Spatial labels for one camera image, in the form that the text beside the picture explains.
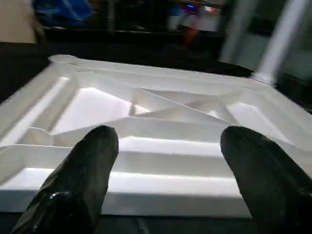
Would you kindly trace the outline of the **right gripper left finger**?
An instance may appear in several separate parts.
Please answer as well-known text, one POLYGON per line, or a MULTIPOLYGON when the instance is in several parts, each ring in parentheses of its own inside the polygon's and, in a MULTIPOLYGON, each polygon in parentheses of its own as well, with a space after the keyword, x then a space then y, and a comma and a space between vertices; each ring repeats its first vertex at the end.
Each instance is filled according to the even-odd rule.
POLYGON ((11 232, 93 234, 118 151, 113 127, 92 129, 46 178, 11 232))

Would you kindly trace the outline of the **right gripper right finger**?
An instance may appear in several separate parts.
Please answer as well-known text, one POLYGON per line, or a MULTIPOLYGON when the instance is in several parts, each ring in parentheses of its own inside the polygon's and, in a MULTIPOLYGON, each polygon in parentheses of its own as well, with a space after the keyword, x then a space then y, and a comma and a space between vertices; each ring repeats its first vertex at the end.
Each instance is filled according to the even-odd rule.
POLYGON ((229 126, 220 147, 259 233, 312 232, 312 179, 280 146, 251 129, 229 126))

